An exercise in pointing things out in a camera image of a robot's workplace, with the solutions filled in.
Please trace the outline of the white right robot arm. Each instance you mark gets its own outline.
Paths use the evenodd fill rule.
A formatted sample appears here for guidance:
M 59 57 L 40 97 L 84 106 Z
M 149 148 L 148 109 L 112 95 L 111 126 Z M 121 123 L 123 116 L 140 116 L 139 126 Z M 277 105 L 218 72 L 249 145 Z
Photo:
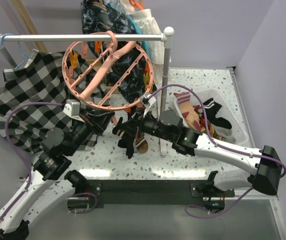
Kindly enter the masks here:
M 119 120 L 112 133 L 120 132 L 130 141 L 149 134 L 171 142 L 172 148 L 182 155 L 211 158 L 235 166 L 236 170 L 210 174 L 205 189 L 213 197 L 234 188 L 253 188 L 275 196 L 285 173 L 285 166 L 273 147 L 258 149 L 212 140 L 207 134 L 185 127 L 183 119 L 172 110 L 162 112 L 159 118 L 150 112 L 140 112 L 126 122 Z

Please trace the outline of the brown striped sock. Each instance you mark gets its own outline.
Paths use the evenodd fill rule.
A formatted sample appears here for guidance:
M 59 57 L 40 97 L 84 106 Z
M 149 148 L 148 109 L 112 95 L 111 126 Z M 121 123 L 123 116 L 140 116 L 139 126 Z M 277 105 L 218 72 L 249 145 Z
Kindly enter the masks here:
M 148 142 L 145 139 L 145 136 L 141 136 L 135 141 L 136 149 L 139 153 L 144 154 L 148 152 Z

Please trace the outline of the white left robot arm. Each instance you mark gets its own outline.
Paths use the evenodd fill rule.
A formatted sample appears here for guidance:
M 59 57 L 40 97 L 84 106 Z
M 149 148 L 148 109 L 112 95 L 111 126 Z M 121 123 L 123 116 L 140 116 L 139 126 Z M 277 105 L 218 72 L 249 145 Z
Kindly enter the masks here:
M 101 135 L 114 115 L 114 112 L 101 110 L 81 111 L 74 117 L 76 121 L 71 130 L 53 128 L 47 132 L 41 143 L 44 151 L 31 167 L 26 182 L 0 210 L 0 240 L 24 240 L 28 236 L 30 222 L 24 218 L 42 193 L 61 175 L 70 181 L 68 189 L 73 195 L 85 193 L 86 179 L 76 170 L 67 171 L 72 163 L 68 157 L 90 134 Z

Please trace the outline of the black striped sock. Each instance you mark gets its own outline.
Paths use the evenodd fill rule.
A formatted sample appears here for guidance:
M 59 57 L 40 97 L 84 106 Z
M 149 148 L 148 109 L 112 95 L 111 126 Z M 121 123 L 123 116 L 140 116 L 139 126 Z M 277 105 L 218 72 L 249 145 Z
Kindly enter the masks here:
M 134 154 L 134 138 L 125 134 L 121 137 L 121 139 L 118 141 L 118 147 L 122 149 L 126 149 L 125 155 L 128 157 L 128 159 L 131 159 Z
M 112 130 L 112 134 L 122 137 L 123 135 L 133 136 L 133 129 L 129 123 L 123 122 L 123 117 L 120 117 L 116 126 Z

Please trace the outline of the yellow sock with pattern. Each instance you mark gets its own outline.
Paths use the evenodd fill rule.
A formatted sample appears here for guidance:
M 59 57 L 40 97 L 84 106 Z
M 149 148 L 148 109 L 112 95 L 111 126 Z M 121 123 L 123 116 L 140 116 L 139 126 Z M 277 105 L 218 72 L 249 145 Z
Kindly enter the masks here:
M 144 70 L 143 80 L 144 80 L 145 90 L 147 90 L 147 87 L 148 87 L 148 84 L 150 81 L 150 69 L 149 69 L 149 67 L 146 67 Z M 154 91 L 155 91 L 155 83 L 153 82 L 151 88 L 149 89 L 149 93 L 152 94 Z

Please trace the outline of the pink round clip hanger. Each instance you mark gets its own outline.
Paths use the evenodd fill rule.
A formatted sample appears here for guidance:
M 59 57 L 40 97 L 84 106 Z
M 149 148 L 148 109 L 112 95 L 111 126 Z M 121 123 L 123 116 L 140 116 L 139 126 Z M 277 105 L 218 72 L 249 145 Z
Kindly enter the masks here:
M 138 63 L 142 58 L 146 58 L 146 64 L 150 69 L 150 81 L 147 87 L 147 90 L 142 94 L 149 93 L 154 82 L 154 73 L 152 62 L 147 54 L 147 52 L 137 44 L 137 41 L 153 41 L 155 35 L 152 34 L 114 34 L 110 30 L 106 33 L 99 32 L 94 34 L 85 35 L 80 41 L 73 42 L 66 50 L 63 59 L 62 59 L 62 74 L 65 81 L 65 84 L 70 91 L 70 93 L 77 98 L 79 101 L 84 102 L 90 107 L 97 108 L 105 111 L 122 111 L 133 106 L 136 106 L 141 103 L 140 99 L 135 100 L 133 103 L 128 103 L 122 106 L 107 106 L 105 102 L 109 100 L 114 91 L 120 86 L 125 77 L 130 73 L 133 67 Z M 73 53 L 74 47 L 81 45 L 82 53 L 85 55 L 86 48 L 88 47 L 87 42 L 89 40 L 104 40 L 106 43 L 106 50 L 104 50 L 93 63 L 91 63 L 86 70 L 80 74 L 78 77 L 74 78 L 74 66 L 75 62 L 70 61 L 71 65 L 67 64 L 68 57 Z M 130 67 L 125 71 L 120 79 L 107 91 L 105 96 L 98 103 L 94 103 L 90 100 L 90 96 L 93 94 L 94 90 L 103 82 L 108 71 L 111 70 L 111 66 L 122 56 L 127 54 L 131 49 L 137 48 L 141 53 L 138 55 L 136 60 L 130 65 Z M 93 70 L 94 66 L 103 58 L 105 58 L 102 65 L 98 68 L 95 75 L 91 81 L 85 86 L 83 91 L 78 91 L 77 86 L 85 82 L 86 76 Z

